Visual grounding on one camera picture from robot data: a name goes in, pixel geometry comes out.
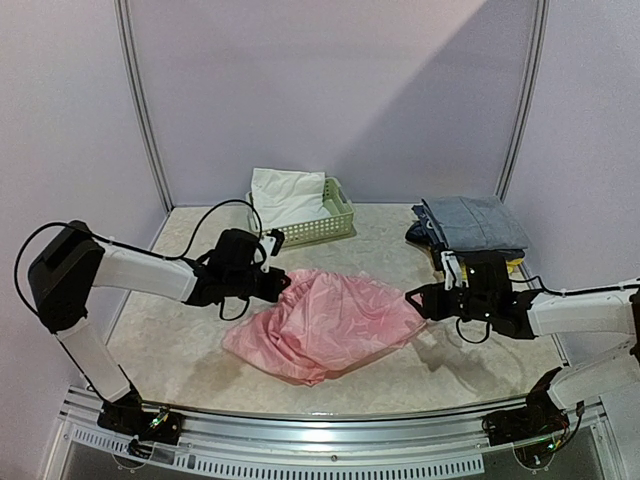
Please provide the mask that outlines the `pink patterned shorts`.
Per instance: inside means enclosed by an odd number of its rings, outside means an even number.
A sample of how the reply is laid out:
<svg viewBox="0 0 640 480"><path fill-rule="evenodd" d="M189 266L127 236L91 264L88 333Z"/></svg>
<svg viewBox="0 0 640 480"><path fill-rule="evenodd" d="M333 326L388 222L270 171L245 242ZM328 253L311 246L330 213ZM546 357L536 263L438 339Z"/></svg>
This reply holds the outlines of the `pink patterned shorts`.
<svg viewBox="0 0 640 480"><path fill-rule="evenodd" d="M271 308L226 333L225 350L293 384L314 386L401 348L424 328L404 293L368 275L300 269Z"/></svg>

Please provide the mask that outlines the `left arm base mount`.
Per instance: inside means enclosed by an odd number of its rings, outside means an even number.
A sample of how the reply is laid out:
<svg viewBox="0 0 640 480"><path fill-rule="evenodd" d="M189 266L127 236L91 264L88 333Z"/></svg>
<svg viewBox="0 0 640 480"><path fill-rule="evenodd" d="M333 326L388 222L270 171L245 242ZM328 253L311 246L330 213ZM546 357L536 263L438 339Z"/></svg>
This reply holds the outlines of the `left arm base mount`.
<svg viewBox="0 0 640 480"><path fill-rule="evenodd" d="M157 412L146 411L138 393L130 392L115 402L104 402L97 425L131 438L128 455L149 459L156 443L176 446L185 416L160 406Z"/></svg>

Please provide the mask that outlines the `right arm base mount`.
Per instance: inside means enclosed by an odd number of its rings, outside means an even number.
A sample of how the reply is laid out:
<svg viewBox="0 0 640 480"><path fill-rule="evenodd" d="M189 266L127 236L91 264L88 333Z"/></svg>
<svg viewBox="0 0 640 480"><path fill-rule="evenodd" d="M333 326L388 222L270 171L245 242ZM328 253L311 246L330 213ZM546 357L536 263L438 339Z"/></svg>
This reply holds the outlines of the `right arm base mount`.
<svg viewBox="0 0 640 480"><path fill-rule="evenodd" d="M575 407L577 421L571 426L567 408L558 407L539 387L527 395L524 406L491 412L482 418L481 426L491 446L512 444L518 463L536 470L548 466L577 434L585 403L579 401Z"/></svg>

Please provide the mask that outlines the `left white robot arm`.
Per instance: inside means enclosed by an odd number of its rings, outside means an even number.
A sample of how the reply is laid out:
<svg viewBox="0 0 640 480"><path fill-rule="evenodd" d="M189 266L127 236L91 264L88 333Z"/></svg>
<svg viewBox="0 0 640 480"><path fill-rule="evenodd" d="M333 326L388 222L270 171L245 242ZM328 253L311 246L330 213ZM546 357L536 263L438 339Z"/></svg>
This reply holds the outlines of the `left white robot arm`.
<svg viewBox="0 0 640 480"><path fill-rule="evenodd" d="M131 381L91 322L94 291L140 292L203 308L222 307L230 298L275 303L291 283L271 264L285 239L277 229L262 235L226 229L213 249L191 259L108 240L82 221L55 226L58 234L27 271L36 315L98 396L111 403L111 419L128 434L141 433L149 415L129 397Z"/></svg>

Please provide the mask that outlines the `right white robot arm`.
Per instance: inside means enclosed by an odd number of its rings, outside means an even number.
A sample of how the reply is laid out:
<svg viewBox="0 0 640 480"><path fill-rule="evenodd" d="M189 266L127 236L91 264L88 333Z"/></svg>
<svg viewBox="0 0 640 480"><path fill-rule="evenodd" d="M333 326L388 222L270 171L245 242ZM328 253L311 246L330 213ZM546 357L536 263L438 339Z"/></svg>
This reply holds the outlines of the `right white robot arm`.
<svg viewBox="0 0 640 480"><path fill-rule="evenodd" d="M517 427L537 436L556 413L639 380L639 283L636 280L584 290L545 287L517 291L505 260L485 252L462 264L442 263L445 279L406 293L406 301L431 321L455 317L481 321L516 340L555 334L620 333L627 340L589 361L546 373L527 396Z"/></svg>

